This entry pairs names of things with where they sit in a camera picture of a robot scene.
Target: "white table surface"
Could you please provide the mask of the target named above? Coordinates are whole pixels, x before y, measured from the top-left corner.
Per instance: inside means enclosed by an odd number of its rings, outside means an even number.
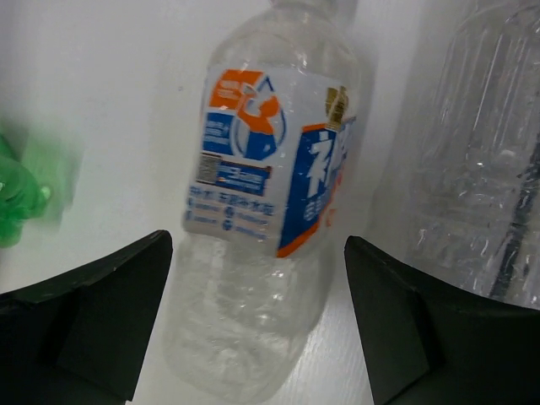
[[[373,99],[344,235],[364,228],[425,1],[359,5],[351,35],[366,62],[366,97],[372,86]],[[29,226],[18,246],[0,252],[0,292],[92,262],[156,229],[169,230],[179,243],[207,60],[235,26],[265,7],[265,0],[0,2],[0,115],[84,144],[76,198],[62,227],[44,236]],[[168,287],[134,403],[220,404],[165,364],[161,342],[170,297]],[[321,323],[269,404],[371,403],[340,259]]]

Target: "barcode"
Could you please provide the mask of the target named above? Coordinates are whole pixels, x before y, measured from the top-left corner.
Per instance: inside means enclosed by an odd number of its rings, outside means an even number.
[[[218,179],[221,158],[213,154],[202,154],[197,170],[197,181],[215,184]]]

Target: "blue and orange label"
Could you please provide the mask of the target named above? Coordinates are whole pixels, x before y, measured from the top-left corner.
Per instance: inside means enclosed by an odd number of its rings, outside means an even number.
[[[352,123],[349,94],[314,73],[250,68],[208,72],[184,226],[289,257],[327,237],[332,224]]]
[[[214,85],[208,106],[203,149],[264,160],[274,154],[287,131],[284,110],[264,72],[226,70]]]
[[[278,257],[287,257],[304,245],[321,227],[321,219],[334,186],[330,164],[335,131],[326,124],[304,127],[294,162],[287,212]]]

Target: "gold emblem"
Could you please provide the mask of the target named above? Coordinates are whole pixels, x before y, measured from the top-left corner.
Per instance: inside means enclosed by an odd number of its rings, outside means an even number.
[[[338,89],[329,88],[327,91],[327,128],[339,131],[343,122],[343,116],[348,109],[347,89],[341,86]]]

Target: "plastic water bottle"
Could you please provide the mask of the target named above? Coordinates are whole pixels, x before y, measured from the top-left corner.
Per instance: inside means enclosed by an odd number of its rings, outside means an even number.
[[[359,105],[332,0],[277,0],[214,52],[166,355],[231,402],[287,378],[323,311],[330,225]]]
[[[449,50],[411,187],[408,263],[540,308],[540,5],[486,4]]]

